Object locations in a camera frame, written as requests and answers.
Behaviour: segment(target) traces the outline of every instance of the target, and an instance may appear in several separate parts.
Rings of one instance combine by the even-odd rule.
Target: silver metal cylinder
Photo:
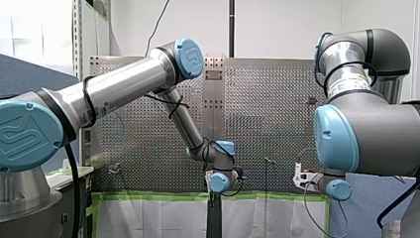
[[[365,52],[357,44],[339,42],[329,47],[320,57],[320,69],[328,75],[336,66],[345,62],[364,61]],[[345,65],[335,70],[328,79],[328,96],[353,89],[370,89],[370,79],[366,76],[363,66],[355,63]]]
[[[160,99],[170,102],[178,102],[180,95],[176,87],[171,88],[165,92],[162,92],[157,95]],[[167,113],[172,112],[176,107],[175,104],[164,103],[164,107]],[[182,139],[184,140],[186,146],[189,149],[198,148],[203,143],[203,138],[198,132],[197,127],[195,126],[194,121],[189,115],[188,109],[184,106],[178,106],[178,108],[172,113],[171,119],[175,124],[176,128],[181,134]]]
[[[148,92],[166,85],[174,85],[175,73],[167,55],[153,49],[151,56],[88,81],[87,93],[95,107],[97,118]],[[74,131],[90,122],[91,112],[84,99],[82,82],[60,91],[44,91],[58,104]]]
[[[0,173],[0,217],[31,210],[48,202],[51,189],[41,167]]]

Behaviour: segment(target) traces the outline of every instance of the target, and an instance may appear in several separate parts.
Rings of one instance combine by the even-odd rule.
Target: black cable
[[[176,106],[172,109],[172,111],[170,111],[169,115],[167,116],[169,119],[172,118],[173,113],[175,113],[176,109],[178,109],[179,105],[181,104],[182,99],[183,99],[183,95],[179,97],[179,100],[176,102]]]
[[[6,94],[6,95],[1,95],[0,96],[0,100],[10,99],[10,98],[13,98],[15,96],[19,96],[19,94]]]
[[[156,32],[157,32],[157,30],[158,30],[158,24],[159,24],[159,22],[160,22],[161,17],[162,17],[162,16],[163,16],[163,14],[164,14],[164,11],[166,10],[167,4],[169,4],[169,0],[167,0],[167,1],[166,1],[166,3],[164,4],[163,10],[161,10],[160,16],[159,16],[159,17],[158,17],[158,19],[157,19],[157,24],[155,25],[154,32],[153,32],[153,33],[151,34],[151,36],[149,37],[148,47],[146,48],[145,57],[147,57],[147,56],[148,56],[149,48],[151,47],[151,41],[152,41],[152,38],[155,36],[155,33],[156,33]]]
[[[398,198],[392,201],[383,212],[376,219],[376,224],[382,229],[382,219],[385,217],[391,210],[393,210],[397,205],[399,205],[403,200],[405,200],[408,196],[411,195],[416,189],[420,187],[420,179],[418,179],[413,185],[410,186],[404,193],[402,193]]]
[[[96,110],[95,110],[95,107],[93,106],[92,100],[90,99],[90,95],[87,92],[87,83],[93,77],[94,76],[88,76],[88,77],[84,78],[84,80],[83,80],[83,97],[84,97],[84,101],[89,106],[90,114],[92,115],[92,118],[90,118],[89,123],[86,126],[84,126],[83,128],[92,127],[93,125],[95,125],[96,119],[97,119],[96,118]]]
[[[203,162],[204,162],[204,164],[203,164],[203,172],[205,172],[206,169],[207,169],[207,166],[209,164],[208,163],[208,158],[210,156],[210,141],[209,141],[209,139],[207,137],[203,137],[203,140],[205,140],[206,141],[205,143],[207,143],[204,146],[203,150],[201,151],[201,158],[203,158]]]
[[[238,188],[238,190],[237,190],[237,191],[235,191],[235,192],[234,192],[234,193],[232,193],[232,194],[225,194],[225,193],[222,193],[222,195],[223,195],[223,196],[234,196],[234,195],[237,195],[239,192],[241,192],[242,187],[244,186],[244,181],[240,178],[240,179],[239,179],[239,182],[241,183],[241,185],[240,185],[240,187]]]
[[[373,80],[372,80],[370,86],[374,86],[374,84],[377,81],[378,74],[377,74],[376,68],[374,68],[373,65],[371,65],[370,63],[365,62],[365,61],[348,61],[348,62],[343,62],[343,63],[340,63],[337,66],[335,66],[333,69],[331,69],[330,72],[325,77],[323,88],[324,88],[324,94],[325,94],[326,97],[328,97],[328,88],[327,88],[328,85],[327,84],[328,84],[328,80],[330,80],[331,75],[333,75],[333,73],[335,71],[337,71],[338,69],[340,69],[340,68],[342,68],[344,66],[350,65],[350,64],[361,64],[364,68],[368,68],[369,69],[369,72],[371,71],[373,73]]]
[[[188,104],[186,104],[186,103],[182,103],[182,100],[183,100],[183,95],[181,95],[181,96],[179,97],[179,100],[178,100],[177,102],[166,101],[166,100],[163,100],[163,99],[160,99],[160,98],[157,98],[157,97],[153,97],[153,96],[148,95],[148,94],[146,94],[146,95],[145,95],[145,97],[151,98],[151,99],[156,100],[156,101],[159,101],[159,102],[163,102],[163,103],[168,103],[168,104],[173,104],[173,105],[176,105],[176,106],[172,109],[172,111],[170,111],[169,116],[168,116],[168,118],[169,118],[169,119],[171,119],[171,118],[172,118],[173,113],[175,113],[176,109],[178,109],[178,107],[179,107],[180,105],[182,105],[182,106],[186,107],[186,109],[189,109]]]
[[[71,150],[70,144],[65,145],[65,152],[68,156],[68,161],[70,163],[71,167],[71,177],[73,179],[73,185],[74,185],[74,220],[73,220],[73,230],[72,230],[72,238],[78,237],[78,231],[79,231],[79,223],[80,223],[80,182],[78,178],[78,171],[77,171],[77,163],[76,159],[74,157],[74,153]]]
[[[318,84],[320,87],[323,87],[321,81],[318,79],[318,72],[319,72],[319,57],[321,54],[321,47],[322,47],[322,43],[324,42],[324,40],[328,37],[333,35],[332,33],[324,33],[322,34],[321,38],[319,39],[318,45],[315,47],[316,52],[315,52],[315,65],[314,65],[314,77],[315,77],[315,82],[316,84]]]
[[[233,164],[235,164],[235,158],[228,151],[226,151],[225,148],[223,148],[221,145],[217,144],[215,141],[211,141],[210,145],[217,146],[220,150],[222,150],[232,160]]]

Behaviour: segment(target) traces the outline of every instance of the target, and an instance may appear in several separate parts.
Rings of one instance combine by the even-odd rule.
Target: black stand
[[[222,238],[222,197],[212,195],[207,201],[206,238]]]

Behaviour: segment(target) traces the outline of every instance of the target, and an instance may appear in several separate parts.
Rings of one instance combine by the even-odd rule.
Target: wire
[[[307,191],[308,191],[308,187],[309,187],[309,185],[310,184],[315,184],[315,182],[314,182],[314,179],[316,178],[316,177],[318,177],[319,176],[319,173],[317,173],[317,175],[314,177],[314,178],[312,178],[312,180],[310,181],[310,182],[308,182],[306,185],[305,185],[305,191],[304,191],[304,193],[303,193],[303,203],[304,203],[304,205],[305,205],[305,209],[306,209],[306,212],[308,213],[308,215],[309,215],[309,218],[311,218],[311,220],[312,220],[312,222],[318,227],[318,229],[320,230],[320,231],[322,231],[322,233],[324,233],[326,236],[328,236],[329,238],[345,238],[345,237],[347,237],[347,235],[348,235],[348,233],[349,233],[349,221],[348,221],[348,219],[347,219],[347,215],[346,215],[346,212],[344,212],[344,209],[343,209],[343,206],[342,206],[342,204],[341,204],[341,201],[338,201],[338,203],[339,203],[339,206],[340,206],[340,210],[341,210],[341,212],[342,212],[342,214],[343,214],[343,217],[344,217],[344,220],[346,221],[346,232],[344,233],[344,235],[343,236],[332,236],[332,235],[330,235],[328,232],[326,232],[317,222],[316,222],[316,220],[315,220],[315,218],[312,216],[312,214],[311,214],[311,212],[309,211],[309,208],[308,208],[308,204],[307,204],[307,202],[306,202],[306,193],[307,193]]]
[[[324,33],[322,34],[321,38],[319,39],[318,45],[315,47],[316,52],[315,52],[315,65],[314,65],[314,78],[315,78],[315,82],[316,84],[318,84],[320,87],[323,87],[323,84],[321,83],[321,81],[318,79],[318,72],[319,72],[319,57],[321,54],[321,45],[324,43],[324,40],[328,37],[333,35],[332,33]]]
[[[0,100],[10,99],[10,98],[13,98],[15,96],[19,96],[19,94],[6,94],[6,95],[1,95],[0,96]]]
[[[151,36],[149,37],[149,40],[148,40],[148,47],[146,48],[145,57],[147,57],[147,56],[148,56],[148,53],[149,53],[149,48],[151,47],[151,41],[152,41],[152,38],[155,36],[155,33],[156,33],[156,32],[157,32],[157,30],[158,30],[158,24],[159,24],[159,22],[160,22],[161,17],[162,17],[162,16],[163,16],[163,14],[164,14],[164,11],[166,10],[167,4],[169,4],[169,0],[167,0],[167,1],[166,1],[166,3],[164,4],[163,10],[161,10],[160,16],[159,16],[159,17],[158,17],[158,19],[157,19],[157,24],[155,25],[155,29],[154,29],[154,31],[152,32]]]
[[[179,107],[180,105],[182,105],[182,106],[186,107],[186,109],[189,109],[188,104],[186,104],[186,103],[182,103],[182,100],[183,100],[183,95],[181,95],[181,96],[179,97],[179,100],[178,100],[177,102],[166,101],[166,100],[163,100],[163,99],[160,99],[160,98],[157,98],[157,97],[154,97],[154,96],[148,95],[148,94],[146,94],[146,95],[145,95],[145,97],[151,98],[151,99],[156,100],[156,101],[159,101],[159,102],[163,102],[163,103],[167,103],[167,104],[173,104],[173,105],[176,105],[176,106],[172,109],[172,111],[170,111],[169,116],[168,116],[168,118],[169,118],[169,119],[171,119],[171,118],[172,118],[173,113],[175,113],[176,109],[178,109],[178,107]]]
[[[402,193],[398,198],[392,201],[383,212],[376,219],[376,224],[382,229],[382,219],[385,217],[391,210],[393,210],[397,205],[399,205],[403,200],[405,200],[408,196],[411,195],[417,188],[420,187],[420,179],[418,179],[414,184],[410,186],[404,193]]]
[[[239,182],[241,183],[241,185],[240,185],[240,187],[238,188],[238,190],[237,190],[237,191],[235,191],[235,192],[234,192],[234,193],[232,193],[232,194],[225,194],[225,193],[222,193],[222,195],[223,195],[223,196],[234,196],[234,195],[237,195],[239,192],[241,192],[242,188],[244,187],[244,181],[240,178],[240,179],[239,179]]]
[[[231,158],[232,163],[235,164],[235,158],[228,152],[225,150],[225,148],[223,148],[221,145],[217,144],[215,141],[210,141],[210,145],[215,145],[217,146],[220,150],[222,150],[229,158]]]
[[[83,97],[84,97],[84,101],[86,102],[86,104],[89,106],[89,110],[90,110],[90,114],[92,115],[92,118],[90,118],[89,123],[87,123],[86,126],[84,126],[83,128],[89,128],[92,127],[93,125],[95,125],[96,123],[96,110],[95,107],[93,106],[92,100],[90,99],[90,95],[87,92],[87,83],[89,82],[90,79],[92,79],[95,76],[87,76],[86,78],[84,78],[83,80]]]
[[[364,67],[366,67],[366,68],[368,68],[369,70],[372,71],[372,73],[373,73],[373,81],[371,82],[370,86],[374,86],[374,84],[377,81],[378,74],[377,74],[376,68],[374,68],[373,65],[371,65],[370,63],[365,62],[365,61],[348,61],[348,62],[343,62],[343,63],[340,63],[337,66],[335,66],[333,69],[331,69],[330,72],[325,77],[323,88],[324,88],[324,94],[325,94],[326,97],[328,97],[328,88],[327,88],[328,85],[327,84],[328,84],[328,80],[330,80],[331,75],[333,75],[333,73],[335,71],[337,71],[338,69],[340,69],[340,68],[342,68],[344,66],[347,66],[349,64],[357,64],[357,63],[363,65]]]
[[[309,147],[307,147],[307,148],[305,148],[305,149],[301,150],[301,151],[299,152],[299,154],[297,154],[297,162],[298,162],[298,163],[301,163],[301,162],[302,162],[301,158],[302,158],[303,154],[304,154],[305,152],[307,152],[307,151],[316,151],[316,148],[313,148],[313,147],[309,148]]]
[[[205,140],[206,141],[205,143],[207,143],[204,146],[203,150],[201,151],[201,158],[203,158],[203,162],[204,162],[204,164],[203,164],[203,172],[205,172],[206,169],[207,169],[207,166],[209,164],[208,163],[208,158],[210,156],[210,141],[209,141],[209,139],[207,137],[203,137],[203,140]]]
[[[402,177],[397,177],[397,176],[395,176],[395,177],[393,177],[394,179],[397,179],[397,180],[399,180],[399,181],[401,181],[402,183],[405,183],[405,180],[404,180],[404,178],[402,178]]]
[[[64,146],[65,152],[67,153],[68,161],[71,167],[71,177],[73,179],[74,185],[74,219],[73,219],[73,230],[72,230],[72,238],[78,237],[79,231],[79,222],[80,222],[80,182],[78,178],[78,171],[77,171],[77,163],[74,157],[74,153],[71,150],[70,144]]]

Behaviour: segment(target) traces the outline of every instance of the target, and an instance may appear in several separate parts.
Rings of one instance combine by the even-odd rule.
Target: green tape
[[[325,204],[324,229],[327,233],[330,233],[330,199],[327,199],[326,204]]]
[[[241,199],[277,199],[277,200],[297,200],[303,201],[303,194],[294,194],[287,192],[263,192],[263,191],[242,191],[235,196],[223,196],[223,200],[241,200]],[[148,201],[205,201],[208,199],[207,192],[182,192],[168,193],[155,191],[106,191],[92,192],[93,213],[93,237],[97,233],[98,206],[101,201],[106,200],[148,200]],[[320,194],[307,194],[306,200],[311,202],[325,202],[325,225],[326,231],[330,228],[330,199],[328,196]]]
[[[86,216],[90,216],[93,212],[92,206],[86,207]]]
[[[223,196],[224,200],[238,200],[238,199],[258,199],[258,198],[280,199],[280,200],[299,200],[303,201],[302,194],[294,194],[287,192],[268,192],[265,194],[261,191],[243,191],[235,196]],[[168,192],[153,192],[153,191],[108,191],[108,192],[93,192],[93,199],[98,200],[160,200],[160,201],[197,201],[207,200],[207,192],[184,192],[184,193],[168,193]],[[307,201],[328,201],[329,198],[324,195],[307,194]]]
[[[102,16],[94,7],[92,7],[92,5],[90,5],[89,3],[86,3],[86,6],[90,8],[90,10],[93,11],[93,13],[95,13],[96,15],[98,15],[100,18],[102,18],[102,20],[104,20],[106,23],[108,22],[108,20]]]

